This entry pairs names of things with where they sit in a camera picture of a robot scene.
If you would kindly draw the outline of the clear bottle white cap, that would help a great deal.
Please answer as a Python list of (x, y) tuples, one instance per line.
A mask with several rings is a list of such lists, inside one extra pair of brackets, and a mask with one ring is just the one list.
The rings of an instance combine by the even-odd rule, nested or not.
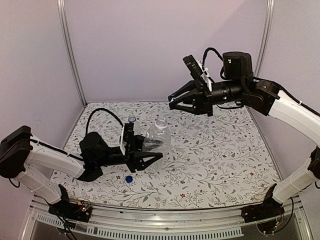
[(146, 131), (142, 151), (161, 153), (162, 157), (152, 163), (147, 168), (148, 171), (158, 172), (161, 169), (170, 150), (171, 136), (167, 118), (164, 115), (158, 116), (155, 123)]

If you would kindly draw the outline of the Pepsi bottle blue label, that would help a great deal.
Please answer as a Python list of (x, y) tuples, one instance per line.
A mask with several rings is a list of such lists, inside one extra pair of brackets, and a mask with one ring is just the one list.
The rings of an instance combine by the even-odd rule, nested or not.
[(142, 134), (142, 129), (141, 129), (140, 124), (138, 123), (138, 119), (136, 118), (135, 115), (133, 115), (133, 114), (129, 115), (127, 121), (128, 121), (128, 123), (133, 124), (133, 131), (134, 131), (135, 135)]

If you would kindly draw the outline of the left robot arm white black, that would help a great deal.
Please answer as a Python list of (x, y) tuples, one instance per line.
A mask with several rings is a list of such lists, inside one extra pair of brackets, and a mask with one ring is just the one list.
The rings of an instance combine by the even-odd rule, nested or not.
[(110, 147), (95, 131), (80, 142), (80, 154), (42, 142), (23, 125), (0, 142), (0, 175), (25, 185), (31, 192), (43, 197), (63, 216), (74, 213), (74, 205), (67, 193), (33, 166), (57, 170), (82, 182), (93, 182), (103, 175), (102, 168), (126, 165), (130, 172), (143, 171), (163, 157), (161, 152), (142, 150), (144, 137), (135, 135), (133, 124), (122, 128), (120, 146)]

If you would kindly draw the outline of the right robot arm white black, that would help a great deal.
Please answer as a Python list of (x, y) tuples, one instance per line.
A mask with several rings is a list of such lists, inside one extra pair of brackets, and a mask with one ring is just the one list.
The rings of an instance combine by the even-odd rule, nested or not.
[(220, 82), (211, 79), (204, 62), (192, 55), (183, 58), (192, 80), (168, 96), (170, 109), (211, 117), (214, 105), (235, 102), (238, 108), (250, 107), (286, 123), (316, 145), (298, 170), (268, 190), (258, 213), (262, 218), (269, 218), (278, 205), (320, 179), (320, 114), (280, 84), (255, 77), (249, 53), (230, 51), (218, 57), (223, 62)]

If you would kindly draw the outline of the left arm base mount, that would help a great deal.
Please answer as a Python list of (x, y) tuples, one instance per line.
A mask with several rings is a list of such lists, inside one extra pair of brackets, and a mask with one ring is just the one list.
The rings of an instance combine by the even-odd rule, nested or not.
[(61, 184), (58, 187), (61, 191), (60, 201), (49, 204), (48, 212), (61, 218), (88, 223), (92, 214), (92, 205), (84, 200), (77, 203), (71, 202), (66, 188)]

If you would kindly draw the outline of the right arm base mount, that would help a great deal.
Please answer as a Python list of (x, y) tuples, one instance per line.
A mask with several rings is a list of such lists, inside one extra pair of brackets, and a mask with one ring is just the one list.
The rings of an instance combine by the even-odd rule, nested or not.
[(259, 203), (241, 209), (241, 217), (245, 223), (255, 222), (260, 233), (274, 234), (283, 220), (285, 210), (282, 204)]

